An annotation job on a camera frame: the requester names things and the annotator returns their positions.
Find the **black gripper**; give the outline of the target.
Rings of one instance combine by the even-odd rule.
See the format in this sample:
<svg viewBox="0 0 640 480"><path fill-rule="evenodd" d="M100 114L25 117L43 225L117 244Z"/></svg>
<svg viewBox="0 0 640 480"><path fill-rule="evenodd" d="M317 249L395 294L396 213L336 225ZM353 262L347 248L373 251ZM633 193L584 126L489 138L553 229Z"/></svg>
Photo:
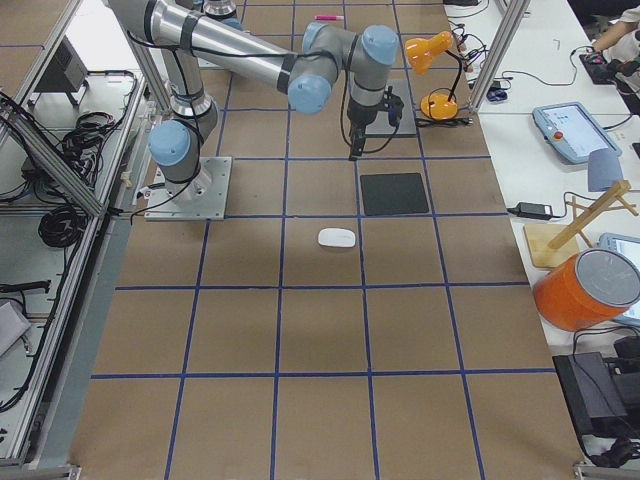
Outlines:
<svg viewBox="0 0 640 480"><path fill-rule="evenodd" d="M392 86L380 91L381 97L372 105L365 105L355 98L355 88L351 89L351 96L347 104L347 119L349 121L349 160L357 161L364 153L367 128L374 124L379 114L387 122L374 137L396 135L400 130L403 119L404 102Z"/></svg>

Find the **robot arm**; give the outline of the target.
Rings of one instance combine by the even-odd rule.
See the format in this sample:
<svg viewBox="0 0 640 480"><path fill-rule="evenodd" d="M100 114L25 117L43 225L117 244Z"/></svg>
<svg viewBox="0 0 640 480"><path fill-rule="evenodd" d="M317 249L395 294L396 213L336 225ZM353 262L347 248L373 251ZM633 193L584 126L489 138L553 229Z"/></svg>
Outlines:
<svg viewBox="0 0 640 480"><path fill-rule="evenodd" d="M149 147L170 199L181 204L201 198L212 183L200 151L216 126L218 107L204 88L201 59L272 86L286 95L290 107L307 115L324 108L343 76L352 160L365 154L366 129L379 113L387 113L392 126L401 119L403 103L387 84L399 40L386 25L354 33L312 22L297 53L176 1L106 5L130 40L162 52L173 117L152 131Z"/></svg>

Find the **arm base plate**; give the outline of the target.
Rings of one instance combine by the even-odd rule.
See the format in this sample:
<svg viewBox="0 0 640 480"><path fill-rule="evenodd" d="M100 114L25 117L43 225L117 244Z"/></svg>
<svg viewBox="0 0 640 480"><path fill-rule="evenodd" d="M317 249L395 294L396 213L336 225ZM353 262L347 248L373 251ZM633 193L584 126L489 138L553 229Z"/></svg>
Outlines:
<svg viewBox="0 0 640 480"><path fill-rule="evenodd" d="M182 186L165 182L164 174L156 168L154 180L163 186L147 195L147 221L223 220L231 177L233 159L201 157L200 173L182 191Z"/></svg>

